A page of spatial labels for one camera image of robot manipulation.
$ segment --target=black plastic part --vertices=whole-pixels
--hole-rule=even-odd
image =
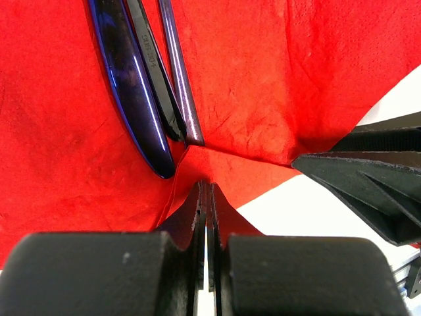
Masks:
[[[182,141],[187,135],[186,124],[178,108],[176,96],[141,0],[126,0],[132,18],[137,43],[158,105],[162,125],[173,140]]]
[[[0,316],[196,315],[205,222],[217,315],[407,315],[373,243],[263,236],[199,182],[151,233],[25,238],[0,276]]]
[[[421,240],[421,169],[417,152],[320,153],[293,162],[395,245]]]
[[[421,258],[411,262],[405,288],[409,298],[415,298],[421,294]]]
[[[187,315],[192,268],[166,232],[34,234],[0,276],[0,315]]]
[[[219,315],[408,315],[389,265],[357,238],[232,236]]]
[[[293,167],[395,245],[421,241],[421,112],[356,127]]]

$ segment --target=black clamp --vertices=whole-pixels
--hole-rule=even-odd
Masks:
[[[411,261],[405,288],[409,298],[415,298],[421,294],[421,257]]]
[[[421,112],[358,126],[328,153],[293,162],[386,241],[421,242]]]
[[[205,227],[216,315],[407,315],[373,243],[264,236],[207,182],[150,233],[26,237],[0,276],[0,315],[196,315]]]

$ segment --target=red cloth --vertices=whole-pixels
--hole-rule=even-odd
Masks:
[[[173,5],[207,148],[172,144],[177,175],[161,180],[114,106],[87,3],[1,3],[0,266],[29,232],[149,230],[202,178],[239,207],[421,62],[416,1]],[[145,6],[164,53],[157,4]]]

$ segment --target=shiny handle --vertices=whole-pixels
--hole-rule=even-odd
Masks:
[[[165,38],[170,53],[171,68],[176,87],[176,97],[187,126],[186,144],[204,146],[205,140],[203,139],[186,66],[183,60],[182,48],[180,40],[178,39],[171,1],[159,0],[159,7],[161,8],[161,18],[164,24]]]
[[[151,81],[155,101],[167,134],[176,141],[187,135],[186,124],[178,108],[176,96],[165,71],[145,9],[140,0],[127,0],[140,52]]]
[[[137,148],[162,178],[175,173],[147,73],[122,0],[89,0],[111,90]]]

